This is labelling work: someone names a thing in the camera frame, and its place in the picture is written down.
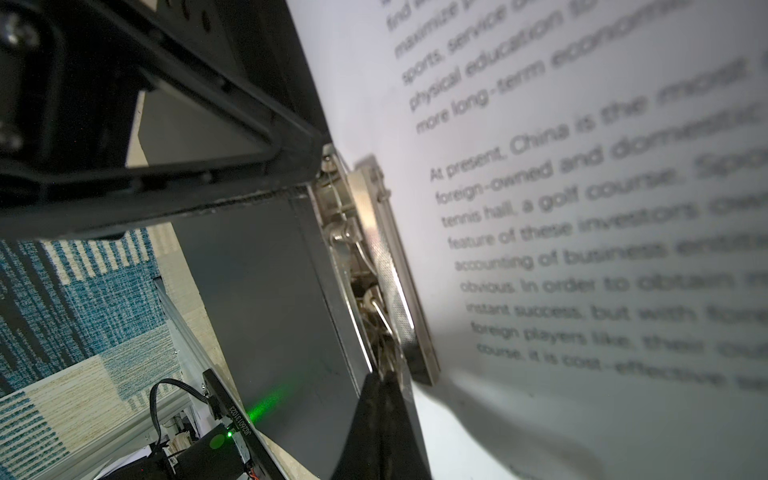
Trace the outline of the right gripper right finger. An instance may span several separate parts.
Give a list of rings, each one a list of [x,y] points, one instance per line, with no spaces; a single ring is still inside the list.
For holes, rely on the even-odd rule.
[[[381,386],[381,478],[429,480],[405,401],[394,373]]]

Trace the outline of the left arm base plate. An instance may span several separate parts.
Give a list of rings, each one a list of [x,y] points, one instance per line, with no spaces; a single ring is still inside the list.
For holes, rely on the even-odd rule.
[[[257,479],[287,480],[284,468],[213,369],[202,372],[205,395],[214,418],[227,428],[245,472]]]

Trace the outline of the red folder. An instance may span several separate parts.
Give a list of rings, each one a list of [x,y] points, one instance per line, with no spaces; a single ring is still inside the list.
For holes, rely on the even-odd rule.
[[[321,479],[367,375],[394,373],[430,472],[412,387],[439,368],[383,173],[326,146],[305,181],[262,164],[193,168],[174,228],[226,361],[217,373],[278,459]]]

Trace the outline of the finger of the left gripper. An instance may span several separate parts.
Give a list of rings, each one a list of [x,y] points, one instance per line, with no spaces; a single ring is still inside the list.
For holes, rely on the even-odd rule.
[[[114,239],[312,182],[328,127],[283,1],[5,1],[1,236]]]

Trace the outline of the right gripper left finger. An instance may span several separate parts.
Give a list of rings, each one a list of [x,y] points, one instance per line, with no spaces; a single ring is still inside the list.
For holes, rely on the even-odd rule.
[[[366,376],[333,480],[380,478],[380,387],[378,373]]]

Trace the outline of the text sheet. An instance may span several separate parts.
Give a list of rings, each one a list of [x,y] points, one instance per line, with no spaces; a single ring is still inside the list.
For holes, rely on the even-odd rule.
[[[293,1],[440,365],[437,479],[767,475],[763,1]]]

